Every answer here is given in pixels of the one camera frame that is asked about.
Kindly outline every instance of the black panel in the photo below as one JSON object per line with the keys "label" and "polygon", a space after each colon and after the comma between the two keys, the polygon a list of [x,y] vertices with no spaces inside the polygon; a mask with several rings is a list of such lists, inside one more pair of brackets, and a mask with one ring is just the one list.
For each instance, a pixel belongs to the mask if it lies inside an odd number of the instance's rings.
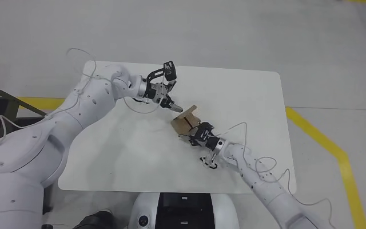
{"label": "black panel", "polygon": [[214,229],[210,194],[160,193],[156,229]]}

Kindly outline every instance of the black bracket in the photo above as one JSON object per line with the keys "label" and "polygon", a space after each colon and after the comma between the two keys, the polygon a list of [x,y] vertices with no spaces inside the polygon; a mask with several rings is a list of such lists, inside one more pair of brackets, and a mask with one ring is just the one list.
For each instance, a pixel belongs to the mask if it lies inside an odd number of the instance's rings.
{"label": "black bracket", "polygon": [[176,67],[174,66],[173,61],[168,61],[164,63],[163,68],[151,72],[147,76],[146,80],[148,81],[148,83],[150,83],[151,80],[159,78],[161,76],[165,76],[168,82],[175,80],[177,78]]}

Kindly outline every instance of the black object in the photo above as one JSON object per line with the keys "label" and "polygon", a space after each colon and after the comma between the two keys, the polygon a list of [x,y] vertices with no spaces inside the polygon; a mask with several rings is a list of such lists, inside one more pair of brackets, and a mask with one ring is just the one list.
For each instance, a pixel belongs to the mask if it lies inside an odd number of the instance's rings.
{"label": "black object", "polygon": [[210,194],[160,193],[156,229],[214,229]]}
{"label": "black object", "polygon": [[[205,161],[206,157],[200,157],[200,160],[203,162]],[[217,169],[217,164],[214,163],[214,166],[210,165],[209,168],[211,169]]]}
{"label": "black object", "polygon": [[[17,113],[18,113],[20,106],[22,106],[28,110],[31,110],[36,114],[39,114],[41,117],[17,118]],[[46,113],[27,104],[26,102],[23,102],[22,100],[4,92],[3,90],[0,90],[0,115],[4,115],[10,121],[14,122],[15,124],[17,124],[19,126],[26,126],[26,125],[31,125],[31,124],[39,122],[40,120],[43,119],[43,117],[46,115]],[[11,125],[7,121],[5,121],[5,125],[6,125],[7,133],[11,133],[11,132],[19,129],[19,128]],[[3,136],[3,129],[2,129],[2,127],[0,127],[0,137],[2,137],[2,136]]]}
{"label": "black object", "polygon": [[149,218],[146,215],[143,215],[140,218],[138,218],[138,224],[141,227],[145,227],[146,225],[148,225],[148,223],[149,223]]}
{"label": "black object", "polygon": [[164,63],[164,67],[151,72],[146,78],[146,91],[144,98],[153,99],[156,94],[156,90],[152,87],[151,80],[165,76],[168,82],[171,82],[177,78],[176,67],[173,61]]}
{"label": "black object", "polygon": [[41,229],[53,229],[53,226],[51,224],[43,224]]}
{"label": "black object", "polygon": [[[200,123],[198,126],[196,127],[192,127],[193,128],[196,128],[196,132],[194,133],[194,135],[190,135],[189,136],[189,142],[192,146],[202,146],[203,144],[205,144],[206,141],[208,141],[211,137],[215,137],[212,133],[212,130],[213,130],[213,125],[207,123],[207,122],[203,122],[203,123]],[[208,148],[211,149],[211,150],[214,150],[215,149],[215,146],[214,145],[213,147],[211,146],[212,144],[214,143],[214,140],[211,140],[209,145],[208,145]]]}
{"label": "black object", "polygon": [[114,216],[110,212],[98,211],[85,217],[73,229],[112,229],[114,224]]}

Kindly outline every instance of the wire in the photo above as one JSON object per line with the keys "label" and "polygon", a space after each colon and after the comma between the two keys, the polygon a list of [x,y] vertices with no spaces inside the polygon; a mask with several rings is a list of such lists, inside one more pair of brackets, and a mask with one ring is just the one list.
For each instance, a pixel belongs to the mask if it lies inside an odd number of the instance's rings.
{"label": "wire", "polygon": [[136,112],[136,113],[139,113],[139,114],[150,114],[150,113],[153,113],[155,110],[157,110],[158,108],[159,108],[159,106],[160,106],[160,104],[162,103],[162,98],[164,98],[164,96],[165,96],[166,94],[162,94],[161,95],[161,99],[160,99],[160,102],[159,102],[159,104],[153,109],[153,110],[151,110],[151,111],[148,111],[148,112],[141,112],[141,111],[138,111],[138,110],[135,110],[135,109],[133,109],[132,107],[130,107],[130,105],[128,105],[128,103],[127,103],[127,101],[126,101],[126,98],[125,97],[123,97],[123,99],[124,99],[124,102],[125,102],[125,104],[126,104],[126,106],[130,109],[130,110],[132,110],[132,111],[134,111],[134,112]]}
{"label": "wire", "polygon": [[[33,125],[37,125],[37,124],[39,124],[39,123],[41,123],[41,122],[43,122],[43,121],[46,121],[46,120],[50,120],[50,119],[52,119],[52,118],[54,117],[54,115],[56,115],[56,114],[58,114],[58,113],[60,113],[60,112],[64,112],[64,111],[66,111],[66,110],[69,110],[69,109],[72,109],[73,107],[75,107],[75,106],[78,104],[79,100],[80,100],[80,95],[82,95],[82,94],[84,93],[85,88],[89,85],[89,83],[91,82],[91,80],[93,80],[93,79],[96,79],[96,80],[106,80],[106,81],[110,82],[110,83],[111,83],[111,85],[115,85],[115,83],[113,83],[111,80],[109,80],[109,79],[107,79],[107,78],[103,78],[103,77],[100,77],[100,76],[94,76],[94,73],[95,73],[95,72],[96,72],[96,70],[97,70],[97,61],[96,61],[95,56],[91,55],[91,54],[90,54],[90,53],[88,53],[87,51],[85,51],[85,50],[83,50],[83,49],[79,49],[79,48],[69,48],[69,49],[66,51],[66,58],[68,57],[68,55],[69,55],[70,51],[72,51],[72,50],[81,51],[81,52],[83,52],[83,53],[86,53],[86,54],[91,58],[91,60],[94,62],[94,69],[93,69],[93,71],[91,72],[91,74],[90,74],[90,75],[85,74],[84,72],[82,72],[82,73],[81,73],[83,76],[86,76],[86,77],[88,77],[89,79],[87,80],[87,82],[85,83],[85,85],[82,87],[82,89],[81,89],[81,90],[77,90],[77,94],[78,94],[78,96],[77,96],[77,98],[76,98],[76,100],[75,100],[75,103],[73,103],[70,107],[68,107],[68,108],[66,108],[66,109],[55,110],[55,111],[51,112],[50,114],[47,114],[47,115],[45,116],[45,118],[44,118],[44,119],[42,119],[41,121],[39,121],[39,122],[37,122],[37,123],[34,123],[34,124],[31,124],[31,125],[24,126],[24,127],[21,127],[21,126],[19,126],[19,125],[15,124],[15,123],[13,123],[12,121],[10,121],[7,117],[5,117],[5,116],[3,116],[3,115],[0,115],[0,121],[1,121],[1,124],[2,124],[2,126],[3,126],[3,136],[0,138],[0,144],[4,141],[4,139],[5,139],[6,135],[7,135],[7,130],[6,130],[6,126],[5,126],[4,119],[5,119],[6,121],[8,121],[9,123],[11,123],[12,125],[14,125],[15,127],[19,128],[19,129],[23,129],[23,128],[26,128],[26,127],[31,127],[31,126],[33,126]],[[78,72],[78,70],[77,70],[77,69],[75,68],[75,66],[72,64],[72,61],[70,61],[70,62],[71,62],[71,66],[72,66],[72,68],[74,69],[74,71],[75,71],[76,73],[80,74],[80,72]],[[153,110],[151,110],[151,111],[149,111],[149,112],[139,112],[139,111],[134,110],[133,108],[131,108],[131,107],[127,104],[127,102],[126,102],[126,99],[125,99],[125,98],[123,98],[123,99],[124,99],[124,102],[125,102],[125,104],[127,105],[127,107],[128,107],[129,109],[131,109],[131,110],[132,110],[132,111],[134,111],[134,112],[140,113],[140,114],[149,114],[149,113],[152,113],[152,112],[154,112],[155,110],[157,110],[157,109],[158,109],[158,107],[160,106],[160,104],[162,103],[162,99],[161,99],[161,100],[160,100],[160,103],[159,103],[159,104],[158,104],[158,105],[157,105]]]}
{"label": "wire", "polygon": [[[0,115],[0,120],[1,120],[1,124],[2,124],[2,126],[3,126],[3,132],[4,132],[3,136],[0,138],[0,144],[4,141],[4,139],[5,139],[6,135],[7,135],[7,132],[6,132],[6,126],[5,126],[4,119],[5,119],[6,121],[8,121],[9,123],[11,123],[13,126],[15,126],[15,127],[19,128],[19,129],[23,129],[23,128],[26,128],[26,127],[32,127],[32,126],[34,126],[34,125],[37,125],[37,124],[39,124],[39,123],[41,123],[41,122],[43,122],[43,121],[45,121],[45,120],[50,120],[50,119],[52,119],[52,117],[53,117],[54,115],[56,115],[57,113],[59,113],[59,112],[63,112],[63,111],[66,111],[66,110],[69,110],[69,109],[73,108],[74,106],[76,106],[76,104],[79,102],[80,95],[82,95],[82,94],[84,93],[84,90],[85,90],[85,88],[88,86],[89,82],[90,82],[92,79],[94,79],[94,78],[95,78],[95,77],[93,77],[93,74],[94,74],[94,72],[96,71],[96,68],[97,68],[97,62],[96,62],[96,59],[94,58],[94,56],[93,56],[93,55],[91,55],[90,53],[88,53],[88,52],[87,52],[87,51],[85,51],[85,50],[78,49],[78,48],[70,48],[70,49],[68,49],[68,50],[66,51],[66,57],[67,57],[67,55],[69,54],[69,52],[70,52],[71,50],[79,50],[79,51],[82,51],[82,52],[84,52],[84,53],[88,54],[88,55],[92,58],[92,60],[93,60],[93,62],[94,62],[94,69],[93,69],[93,71],[92,71],[91,75],[87,75],[87,74],[82,73],[84,76],[87,76],[89,79],[88,79],[88,81],[86,82],[86,84],[83,86],[83,88],[77,92],[77,93],[78,93],[78,96],[77,96],[77,98],[76,98],[75,103],[74,103],[72,106],[70,106],[70,107],[68,107],[68,108],[66,108],[66,109],[62,109],[62,110],[58,110],[58,111],[55,111],[55,112],[51,112],[50,114],[47,114],[47,115],[45,116],[45,118],[44,118],[44,119],[42,119],[42,120],[40,120],[39,122],[34,123],[34,124],[31,124],[31,125],[24,126],[24,127],[21,127],[21,126],[19,126],[19,125],[15,124],[15,123],[13,123],[12,121],[10,121],[7,117],[5,117],[5,116],[3,116],[3,115]],[[111,82],[111,81],[110,81],[110,80],[108,80],[107,78],[101,78],[101,77],[100,77],[100,79],[104,79],[104,80],[107,80],[107,81]]]}
{"label": "wire", "polygon": [[[246,159],[245,159],[245,156],[244,156],[244,153],[245,153],[245,149],[246,149],[246,136],[247,136],[247,127],[248,127],[248,125],[247,125],[247,123],[246,122],[241,122],[241,123],[238,123],[238,124],[236,124],[236,125],[234,125],[234,126],[232,126],[232,127],[230,127],[225,133],[223,133],[223,134],[219,134],[219,135],[216,135],[216,136],[220,136],[220,135],[224,135],[224,134],[226,134],[226,133],[229,133],[233,128],[235,128],[235,127],[237,127],[237,126],[239,126],[239,125],[242,125],[242,124],[245,124],[245,137],[244,137],[244,145],[243,144],[240,144],[240,145],[242,145],[243,147],[244,147],[244,150],[243,150],[243,153],[242,153],[242,158],[244,159],[244,161],[245,161],[245,164],[246,164],[246,166],[249,168],[249,169],[251,169],[251,170],[253,170],[253,171],[255,171],[257,174],[258,174],[258,177],[259,177],[259,179],[260,180],[262,180],[262,181],[264,181],[264,182],[266,182],[266,183],[275,183],[275,182],[278,182],[280,179],[282,179],[282,177],[284,177],[284,175],[288,172],[288,182],[287,182],[287,190],[288,190],[288,192],[291,194],[291,196],[298,202],[298,203],[300,203],[301,205],[304,205],[304,206],[314,206],[314,205],[317,205],[317,204],[319,204],[319,203],[321,203],[321,202],[324,202],[324,201],[327,201],[328,203],[329,203],[329,218],[328,218],[328,223],[329,223],[329,225],[332,227],[332,228],[334,228],[334,229],[336,229],[336,227],[332,224],[332,222],[331,222],[331,219],[332,219],[332,213],[333,213],[333,207],[332,207],[332,202],[328,199],[328,198],[323,198],[323,199],[321,199],[321,200],[319,200],[319,201],[317,201],[317,202],[315,202],[315,203],[310,203],[310,204],[308,204],[308,203],[303,203],[303,202],[301,202],[301,201],[299,201],[292,193],[291,193],[291,191],[290,191],[290,179],[291,179],[291,172],[290,172],[290,169],[289,168],[287,168],[282,174],[281,174],[281,176],[280,176],[280,178],[278,178],[277,180],[275,180],[275,181],[267,181],[267,180],[264,180],[264,179],[262,179],[262,177],[261,177],[261,175],[260,175],[260,173],[264,173],[264,172],[270,172],[271,170],[273,170],[274,168],[275,168],[275,166],[277,165],[277,160],[275,159],[275,158],[273,158],[273,157],[269,157],[269,156],[264,156],[264,157],[260,157],[260,158],[258,158],[258,159],[255,159],[255,168],[253,169],[251,166],[250,166],[250,164],[248,164],[248,162],[246,161]],[[259,163],[262,163],[262,161],[261,161],[261,159],[271,159],[271,160],[273,160],[274,161],[274,165],[270,168],[270,169],[267,169],[267,170],[264,170],[264,171],[259,171],[258,170],[258,168],[257,168],[257,165],[258,165],[258,162]]]}

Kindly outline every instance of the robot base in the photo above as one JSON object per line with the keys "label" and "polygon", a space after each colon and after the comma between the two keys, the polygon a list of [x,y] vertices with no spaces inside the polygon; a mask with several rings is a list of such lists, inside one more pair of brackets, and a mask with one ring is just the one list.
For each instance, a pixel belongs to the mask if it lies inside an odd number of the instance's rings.
{"label": "robot base", "polygon": [[239,229],[227,194],[143,192],[136,199],[128,229]]}

